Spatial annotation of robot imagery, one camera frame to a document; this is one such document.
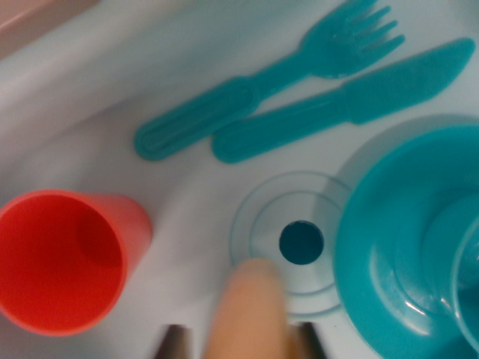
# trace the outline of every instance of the white surface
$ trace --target white surface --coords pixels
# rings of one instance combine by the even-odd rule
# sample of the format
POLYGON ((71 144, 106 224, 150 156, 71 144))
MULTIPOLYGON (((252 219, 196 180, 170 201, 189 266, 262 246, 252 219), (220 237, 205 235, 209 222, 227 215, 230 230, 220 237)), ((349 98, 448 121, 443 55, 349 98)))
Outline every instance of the white surface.
MULTIPOLYGON (((117 27, 104 25, 103 31, 112 33, 103 40, 101 31, 84 32, 97 23, 95 16, 101 17, 92 12, 0 63, 0 202, 45 187, 115 191, 138 200, 155 225, 151 249, 103 322, 58 339, 29 334, 0 316, 0 358, 148 359, 163 325, 171 322, 193 329, 199 358, 231 270, 231 221, 253 188, 294 170, 321 171, 354 187, 372 163, 404 139, 446 123, 479 122, 474 117, 479 117, 476 52, 463 74, 435 99, 361 127, 337 126, 240 165, 216 161, 208 140, 163 162, 143 161, 132 148, 141 123, 223 79, 254 72, 285 55, 340 1, 201 1, 155 24, 158 13, 151 9, 163 2, 145 1, 149 5, 137 8, 139 2, 105 0, 105 6, 118 9, 119 19, 116 14, 110 19, 117 27), (131 23, 120 16, 130 11, 141 12, 131 23), (149 29, 142 27, 142 16, 151 20, 149 29), (93 41, 98 52, 82 58, 76 51, 81 44, 58 49, 69 31, 72 41, 73 34, 82 33, 76 41, 83 46, 93 41), (114 49, 100 51, 122 31, 111 44, 114 49), (48 47, 55 49, 51 57, 44 52, 48 47), (31 68, 30 53, 36 59, 31 68)), ((399 20, 396 32, 404 33, 406 42, 375 67, 455 37, 479 42, 476 0, 379 3, 393 7, 388 18, 399 20)), ((309 79, 260 111, 340 83, 309 79)), ((314 320, 331 359, 376 358, 344 311, 314 320)))

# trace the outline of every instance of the knife blade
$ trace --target knife blade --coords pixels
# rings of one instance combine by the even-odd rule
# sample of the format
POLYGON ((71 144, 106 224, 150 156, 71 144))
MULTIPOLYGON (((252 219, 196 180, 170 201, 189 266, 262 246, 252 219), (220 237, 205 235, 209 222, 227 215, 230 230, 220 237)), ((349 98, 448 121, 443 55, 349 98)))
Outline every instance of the knife blade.
POLYGON ((425 102, 454 81, 474 50, 472 39, 460 38, 331 92, 234 123, 214 135, 213 153, 236 163, 339 123, 362 124, 425 102))

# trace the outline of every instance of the teal bowl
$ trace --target teal bowl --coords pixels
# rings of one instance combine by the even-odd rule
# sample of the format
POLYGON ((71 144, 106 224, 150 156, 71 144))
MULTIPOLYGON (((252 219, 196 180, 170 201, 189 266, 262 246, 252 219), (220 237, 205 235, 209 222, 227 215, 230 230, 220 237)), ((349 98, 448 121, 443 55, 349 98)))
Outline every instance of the teal bowl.
POLYGON ((345 207, 334 254, 340 300, 388 359, 476 359, 430 288, 424 238, 452 203, 479 193, 479 126, 413 138, 379 161, 345 207))

